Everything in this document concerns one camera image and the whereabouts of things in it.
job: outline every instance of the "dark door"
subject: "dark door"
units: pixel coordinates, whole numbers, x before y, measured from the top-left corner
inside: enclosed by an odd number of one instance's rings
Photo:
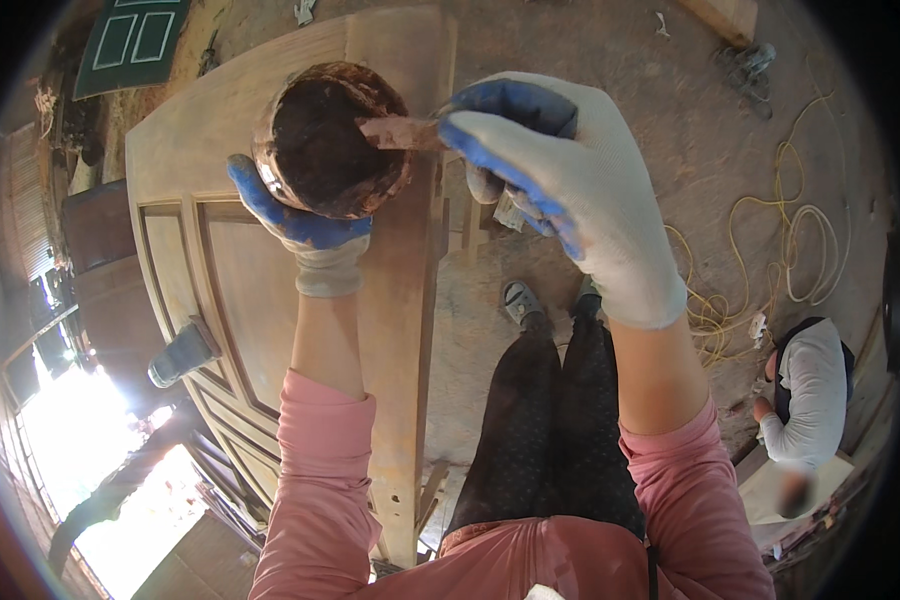
[[[73,98],[163,84],[190,0],[104,0]]]

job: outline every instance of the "person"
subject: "person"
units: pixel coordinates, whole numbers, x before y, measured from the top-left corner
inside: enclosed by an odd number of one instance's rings
[[[782,471],[780,517],[796,519],[813,508],[814,474],[844,436],[854,360],[833,320],[824,317],[804,318],[769,355],[764,376],[774,382],[773,403],[757,397],[753,419],[767,456]]]
[[[376,398],[355,292],[371,224],[288,209],[248,157],[231,156],[243,202],[300,268],[282,470],[250,598],[773,597],[650,176],[611,98],[501,73],[456,93],[438,131],[472,165],[471,189],[519,197],[595,293],[576,304],[561,370],[529,289],[507,286],[524,331],[494,372],[451,531],[438,558],[368,584],[381,533],[367,501]]]

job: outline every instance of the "glove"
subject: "glove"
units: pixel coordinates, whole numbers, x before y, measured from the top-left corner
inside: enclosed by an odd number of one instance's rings
[[[296,255],[300,268],[296,290],[300,294],[334,298],[361,288],[364,280],[357,259],[371,244],[372,217],[327,219],[283,204],[271,196],[253,160],[245,154],[228,157],[226,174],[247,210]]]
[[[475,197],[499,194],[492,180],[502,179],[528,223],[557,235],[593,278],[607,317],[643,330],[680,317],[684,280],[643,157],[610,96],[508,72],[456,93],[440,114],[440,138],[471,163]]]

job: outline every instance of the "concrete floor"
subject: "concrete floor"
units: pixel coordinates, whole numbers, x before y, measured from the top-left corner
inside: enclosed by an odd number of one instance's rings
[[[226,62],[296,30],[294,4],[294,0],[265,6],[205,0],[191,6],[188,23],[192,20],[194,25],[181,34],[181,44],[192,47],[188,52],[198,57],[210,32],[218,28],[216,50]],[[314,17],[320,22],[375,6],[413,4],[420,2],[319,0]],[[769,326],[780,335],[806,316],[827,315],[852,351],[861,350],[881,294],[890,191],[870,115],[847,70],[828,49],[803,6],[794,0],[759,1],[756,42],[770,42],[777,51],[776,61],[768,68],[773,116],[764,120],[725,84],[725,71],[714,64],[713,55],[724,47],[723,41],[675,0],[442,0],[439,4],[459,25],[455,89],[498,71],[523,70],[598,87],[616,101],[647,162],[664,221],[683,233],[694,254],[695,288],[705,295],[723,294],[731,313],[743,310],[750,315],[767,302],[771,293],[767,265],[780,260],[778,212],[752,204],[741,207],[733,231],[750,283],[749,302],[744,306],[744,278],[728,236],[732,206],[747,195],[773,198],[778,144],[817,97],[817,87],[824,93],[836,90],[829,102],[832,116],[823,103],[812,107],[793,144],[805,172],[801,202],[816,204],[829,216],[841,253],[848,243],[842,209],[842,198],[847,198],[852,244],[846,269],[836,292],[820,306],[796,304],[781,293]],[[195,11],[202,16],[197,18]],[[663,14],[671,37],[655,34],[660,26],[655,11]],[[140,97],[133,102],[146,103]],[[462,163],[451,163],[444,181],[456,220],[451,229],[460,228],[469,202],[463,172]],[[783,163],[781,182],[787,197],[793,197],[799,171],[792,156]],[[437,509],[424,534],[431,546],[436,546],[449,521],[453,498],[473,458],[496,361],[517,334],[517,327],[499,308],[502,286],[514,279],[528,282],[557,321],[560,335],[566,335],[566,310],[582,277],[556,240],[543,238],[529,227],[523,233],[496,223],[489,227],[491,241],[480,246],[473,266],[466,264],[460,252],[448,254],[439,266],[425,454],[428,465],[444,458],[453,468],[449,501]],[[805,224],[799,239],[803,244],[800,262],[792,276],[794,291],[802,293],[816,277],[821,245],[812,222]],[[685,275],[683,248],[672,243]],[[727,353],[746,350],[750,345],[746,337],[746,328],[739,329]],[[754,381],[770,351],[765,346],[710,369],[718,405],[729,407],[753,399]],[[886,387],[880,371],[875,368],[873,378],[858,390],[858,396],[865,397],[851,407],[856,414],[847,420],[845,441],[859,439],[859,429],[875,410]],[[734,460],[753,447],[756,424],[749,410],[723,417],[720,426]]]

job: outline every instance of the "hand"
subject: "hand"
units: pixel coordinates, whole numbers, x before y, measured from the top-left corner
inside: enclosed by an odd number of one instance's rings
[[[504,180],[528,222],[557,235],[593,277],[607,317],[642,330],[680,317],[686,288],[650,175],[606,93],[500,73],[456,93],[442,113],[440,137],[476,167],[467,179],[478,200]]]
[[[371,244],[371,220],[327,219],[277,201],[257,174],[253,160],[233,154],[226,173],[243,205],[296,255],[296,289],[304,296],[335,298],[353,294],[364,280],[357,259]]]
[[[770,405],[770,401],[762,395],[753,401],[753,420],[756,423],[763,421],[763,418],[774,412],[774,407]]]

